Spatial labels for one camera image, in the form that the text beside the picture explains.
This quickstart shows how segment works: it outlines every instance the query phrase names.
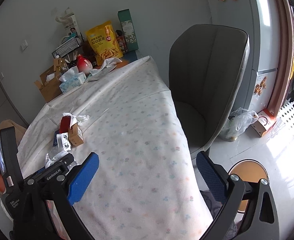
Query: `screw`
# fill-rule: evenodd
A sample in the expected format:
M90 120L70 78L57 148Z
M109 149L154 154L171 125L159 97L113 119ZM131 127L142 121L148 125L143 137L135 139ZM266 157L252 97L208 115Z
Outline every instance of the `screw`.
M231 174L230 175L230 178L234 181L238 181L239 180L239 177L236 175L236 174Z
M57 177L57 180L58 181L63 181L65 179L65 176L64 175L59 175L58 177Z
M261 179L260 182L264 185L267 185L268 184L268 181L266 179Z
M28 185L32 185L32 184L34 184L34 179L29 179L28 182L27 182L27 184L28 184Z

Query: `green box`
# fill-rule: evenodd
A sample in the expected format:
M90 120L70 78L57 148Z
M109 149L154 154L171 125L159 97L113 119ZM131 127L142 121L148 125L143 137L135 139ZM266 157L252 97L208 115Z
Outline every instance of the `green box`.
M128 51L139 49L129 9L119 11L118 18L125 36Z

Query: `chair backrest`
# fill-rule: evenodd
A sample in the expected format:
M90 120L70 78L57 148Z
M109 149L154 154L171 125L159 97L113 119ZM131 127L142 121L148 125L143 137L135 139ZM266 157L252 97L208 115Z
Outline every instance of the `chair backrest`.
M169 88L175 101L190 104L204 118L205 151L230 114L248 56L248 34L220 25L194 25L171 47Z

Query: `tablecloth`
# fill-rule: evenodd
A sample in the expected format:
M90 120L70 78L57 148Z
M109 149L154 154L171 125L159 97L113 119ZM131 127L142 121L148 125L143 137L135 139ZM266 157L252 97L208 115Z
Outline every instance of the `tablecloth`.
M74 204L95 239L199 239L213 219L199 193L170 90L145 57L47 103L18 147L24 178L44 166L63 112L89 115L85 143L99 169Z

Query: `leather chair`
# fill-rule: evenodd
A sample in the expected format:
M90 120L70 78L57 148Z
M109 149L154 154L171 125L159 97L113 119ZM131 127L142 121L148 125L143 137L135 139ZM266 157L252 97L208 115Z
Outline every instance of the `leather chair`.
M192 159L223 128L248 56L248 34L220 25L193 25L171 47L169 88Z

